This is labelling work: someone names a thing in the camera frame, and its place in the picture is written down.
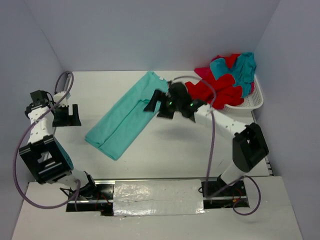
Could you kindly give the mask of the mint green t shirt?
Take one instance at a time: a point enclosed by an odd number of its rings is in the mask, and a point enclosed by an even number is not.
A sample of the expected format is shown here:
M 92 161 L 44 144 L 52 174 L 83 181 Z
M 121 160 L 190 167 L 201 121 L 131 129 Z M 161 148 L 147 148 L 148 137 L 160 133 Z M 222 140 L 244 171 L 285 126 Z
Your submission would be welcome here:
M 156 112 L 145 112 L 155 90 L 166 93 L 168 81 L 147 71 L 85 135 L 85 141 L 100 152 L 118 160 Z

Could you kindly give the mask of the red t shirt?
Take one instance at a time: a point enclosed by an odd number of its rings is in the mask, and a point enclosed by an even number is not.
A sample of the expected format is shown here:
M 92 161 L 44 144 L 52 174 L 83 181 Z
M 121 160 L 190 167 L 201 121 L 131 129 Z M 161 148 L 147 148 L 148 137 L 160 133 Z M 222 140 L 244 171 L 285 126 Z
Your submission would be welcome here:
M 241 98 L 242 88 L 240 86 L 234 87 L 234 83 L 233 76 L 225 74 L 218 80 L 211 82 L 203 79 L 198 83 L 188 81 L 185 83 L 185 86 L 193 99 L 213 103 L 215 109 L 222 110 L 225 105 L 235 107 L 244 102 L 244 99 Z

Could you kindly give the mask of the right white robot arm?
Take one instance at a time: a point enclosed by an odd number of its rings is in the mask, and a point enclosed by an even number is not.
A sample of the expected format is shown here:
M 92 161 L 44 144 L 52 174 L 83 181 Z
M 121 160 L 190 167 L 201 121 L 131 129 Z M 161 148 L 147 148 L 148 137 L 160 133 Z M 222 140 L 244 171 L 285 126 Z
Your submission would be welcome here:
M 269 149 L 261 127 L 252 122 L 246 124 L 214 109 L 201 99 L 193 99 L 182 82 L 168 83 L 168 91 L 156 89 L 144 108 L 144 112 L 157 112 L 157 117 L 172 119 L 176 112 L 196 124 L 217 130 L 232 143 L 232 160 L 227 169 L 218 176 L 215 192 L 228 196 L 235 183 L 244 178 L 268 154 Z

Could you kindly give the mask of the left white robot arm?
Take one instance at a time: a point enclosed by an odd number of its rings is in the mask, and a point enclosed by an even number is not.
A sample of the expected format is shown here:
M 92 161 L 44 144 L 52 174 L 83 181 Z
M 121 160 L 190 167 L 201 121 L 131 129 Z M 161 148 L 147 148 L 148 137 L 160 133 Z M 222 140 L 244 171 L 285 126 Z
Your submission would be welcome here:
M 26 108 L 25 114 L 34 126 L 27 144 L 19 148 L 19 155 L 39 184 L 60 183 L 75 192 L 80 181 L 79 196 L 93 199 L 98 194 L 98 186 L 90 174 L 74 168 L 70 156 L 54 137 L 53 113 L 40 118 L 49 109 L 48 100 L 35 101 Z

